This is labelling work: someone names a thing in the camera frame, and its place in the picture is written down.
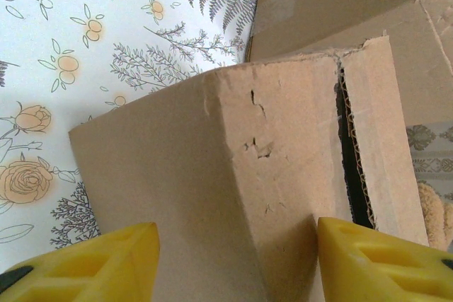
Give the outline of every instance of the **torn cardboard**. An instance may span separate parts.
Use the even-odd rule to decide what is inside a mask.
[[[390,36],[406,125],[453,120],[453,0],[258,0],[251,61]]]
[[[323,300],[316,221],[351,220],[339,70],[377,227],[428,244],[387,37],[216,69],[70,132],[101,231],[159,227],[153,301]]]

